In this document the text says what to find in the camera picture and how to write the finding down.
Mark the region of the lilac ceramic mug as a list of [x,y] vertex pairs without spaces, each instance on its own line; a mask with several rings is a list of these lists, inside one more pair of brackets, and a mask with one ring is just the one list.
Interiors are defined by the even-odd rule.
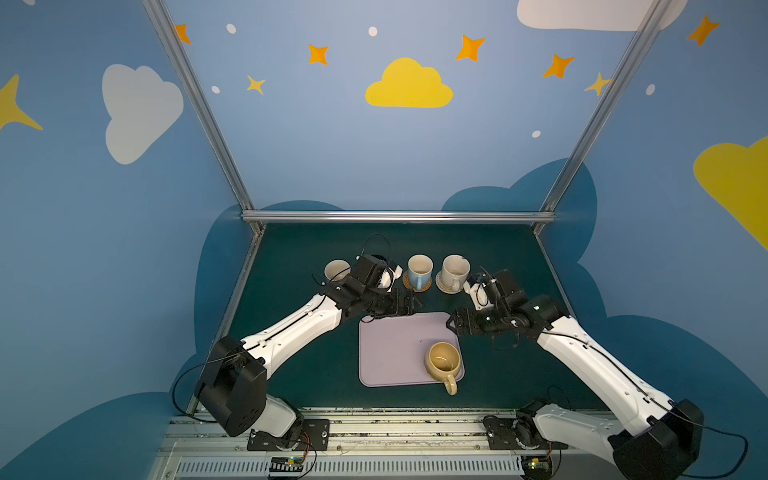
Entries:
[[324,268],[324,276],[328,282],[342,281],[350,272],[351,265],[342,259],[330,261]]

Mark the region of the tan woven rattan coaster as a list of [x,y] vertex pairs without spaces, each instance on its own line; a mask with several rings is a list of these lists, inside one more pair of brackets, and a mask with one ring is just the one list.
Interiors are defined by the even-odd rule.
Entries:
[[408,270],[403,274],[403,284],[415,293],[423,293],[432,286],[432,277],[430,273],[418,274]]

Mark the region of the multicolour woven round coaster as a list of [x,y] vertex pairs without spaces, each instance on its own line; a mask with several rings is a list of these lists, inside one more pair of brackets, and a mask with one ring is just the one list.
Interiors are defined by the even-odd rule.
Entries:
[[466,275],[454,275],[447,270],[441,270],[436,276],[437,287],[445,294],[455,295],[463,290]]

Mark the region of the cream mug blue handle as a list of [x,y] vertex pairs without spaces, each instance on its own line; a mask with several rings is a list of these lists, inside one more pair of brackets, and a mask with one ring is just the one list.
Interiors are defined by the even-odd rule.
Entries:
[[408,270],[411,270],[418,274],[427,274],[430,273],[432,277],[432,271],[433,271],[433,261],[424,254],[416,254],[413,255],[408,260]]

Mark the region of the white cream ceramic mug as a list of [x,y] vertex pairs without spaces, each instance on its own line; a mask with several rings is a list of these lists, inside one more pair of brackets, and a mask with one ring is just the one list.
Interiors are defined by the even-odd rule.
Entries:
[[458,254],[449,255],[443,261],[442,270],[447,270],[454,275],[466,275],[468,277],[470,269],[470,262]]

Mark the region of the yellow ceramic mug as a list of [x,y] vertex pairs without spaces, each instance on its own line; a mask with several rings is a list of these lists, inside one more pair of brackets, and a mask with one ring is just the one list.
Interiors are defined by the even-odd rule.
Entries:
[[425,368],[435,381],[443,384],[449,395],[457,394],[461,356],[454,345],[447,342],[433,344],[425,355]]

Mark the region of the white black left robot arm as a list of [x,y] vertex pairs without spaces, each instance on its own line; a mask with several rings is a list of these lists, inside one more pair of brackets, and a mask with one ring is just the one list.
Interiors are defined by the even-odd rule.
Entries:
[[402,274],[396,262],[381,255],[358,256],[344,274],[276,324],[242,339],[226,335],[218,340],[203,366],[195,397],[231,437],[254,430],[293,445],[303,415],[269,395],[268,380],[291,356],[346,320],[412,314],[411,296],[395,287]]

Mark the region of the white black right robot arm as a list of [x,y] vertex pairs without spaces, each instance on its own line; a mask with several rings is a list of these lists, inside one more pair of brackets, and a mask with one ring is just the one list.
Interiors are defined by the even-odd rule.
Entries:
[[691,401],[673,401],[627,369],[551,297],[530,298],[507,270],[468,277],[470,308],[447,323],[462,335],[513,332],[568,367],[613,413],[614,419],[533,401],[512,423],[523,449],[565,444],[613,465],[627,479],[677,479],[699,456],[704,416]]

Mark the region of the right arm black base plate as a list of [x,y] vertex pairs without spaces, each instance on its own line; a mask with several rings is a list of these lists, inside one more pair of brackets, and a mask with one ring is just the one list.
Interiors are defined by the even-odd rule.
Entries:
[[487,415],[482,419],[491,450],[567,450],[561,442],[545,440],[528,417],[500,418]]

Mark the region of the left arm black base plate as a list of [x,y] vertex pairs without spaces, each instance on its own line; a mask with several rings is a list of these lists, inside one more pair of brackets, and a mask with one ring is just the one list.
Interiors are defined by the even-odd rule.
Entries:
[[293,451],[310,447],[317,451],[326,451],[329,429],[330,422],[327,419],[305,418],[298,418],[287,432],[279,437],[252,429],[246,449],[248,451]]

